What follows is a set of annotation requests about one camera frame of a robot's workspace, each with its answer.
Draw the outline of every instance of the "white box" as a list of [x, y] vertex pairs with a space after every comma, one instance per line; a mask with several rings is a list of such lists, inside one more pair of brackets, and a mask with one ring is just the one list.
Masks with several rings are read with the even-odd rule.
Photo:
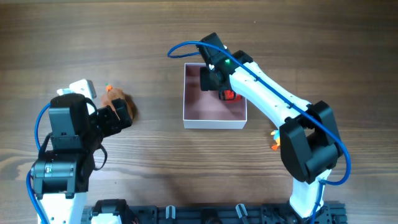
[[217, 91], [200, 90], [204, 63], [186, 63], [184, 71], [183, 122], [186, 129], [243, 129], [248, 120], [247, 101], [222, 101]]

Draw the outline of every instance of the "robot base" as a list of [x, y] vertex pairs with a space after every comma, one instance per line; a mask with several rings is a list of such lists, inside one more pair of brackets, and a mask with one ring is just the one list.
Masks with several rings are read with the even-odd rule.
[[[246, 220], [238, 218], [235, 207], [185, 207], [175, 209], [175, 219], [166, 219], [166, 208], [155, 206], [130, 206], [139, 218], [139, 224], [206, 224], [204, 213], [216, 213], [222, 224], [299, 224], [310, 223], [309, 219], [298, 220], [288, 203], [264, 204], [262, 206], [247, 206]], [[90, 224], [90, 211], [85, 209], [81, 224]], [[325, 203], [317, 212], [316, 224], [347, 223], [345, 205], [341, 203]]]

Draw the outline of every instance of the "wood grain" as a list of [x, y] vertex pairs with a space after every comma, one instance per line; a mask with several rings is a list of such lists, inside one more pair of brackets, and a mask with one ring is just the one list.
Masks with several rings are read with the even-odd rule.
[[[274, 127], [252, 104], [241, 131], [183, 128], [183, 64], [201, 60], [166, 53], [214, 31], [288, 91], [334, 109], [353, 170], [325, 199], [346, 203], [350, 223], [396, 223], [397, 10], [395, 1], [0, 5], [0, 223], [35, 222], [24, 183], [37, 156], [35, 119], [57, 89], [82, 78], [99, 96], [105, 83], [124, 89], [140, 112], [103, 141], [109, 158], [91, 176], [87, 205], [285, 202], [292, 178], [270, 149]], [[49, 131], [45, 115], [40, 139]], [[341, 158], [330, 179], [344, 171]]]

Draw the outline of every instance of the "wooden table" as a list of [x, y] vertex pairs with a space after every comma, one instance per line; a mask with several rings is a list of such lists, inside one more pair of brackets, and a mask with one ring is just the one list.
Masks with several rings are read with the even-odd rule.
[[[134, 97], [139, 120], [103, 141], [109, 159], [90, 178], [87, 205], [285, 202], [292, 178], [274, 129], [251, 103], [241, 131], [185, 130], [183, 65], [169, 48], [217, 32], [275, 81], [335, 112], [353, 160], [351, 178], [325, 200], [350, 223], [398, 217], [398, 16], [383, 1], [136, 1], [0, 6], [0, 223], [34, 223], [25, 176], [36, 160], [34, 123], [56, 90], [82, 78]], [[187, 47], [180, 52], [191, 52]], [[50, 131], [47, 114], [40, 139]], [[101, 153], [96, 154], [101, 162]], [[331, 180], [345, 171], [344, 158]]]

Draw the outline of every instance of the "brown wooden surface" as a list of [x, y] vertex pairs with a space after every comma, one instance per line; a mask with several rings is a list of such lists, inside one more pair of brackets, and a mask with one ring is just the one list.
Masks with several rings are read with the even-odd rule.
[[[90, 178], [87, 205], [288, 200], [292, 178], [270, 149], [274, 127], [251, 103], [241, 131], [183, 128], [183, 64], [201, 59], [166, 53], [214, 31], [292, 93], [334, 109], [353, 170], [325, 199], [346, 203], [350, 223], [397, 223], [398, 7], [383, 2], [0, 6], [0, 223], [35, 222], [24, 181], [37, 156], [35, 119], [57, 89], [81, 78], [99, 96], [105, 83], [123, 88], [140, 111], [131, 128], [103, 141], [109, 158]], [[49, 131], [46, 114], [40, 139]], [[344, 170], [341, 158], [330, 179]]]

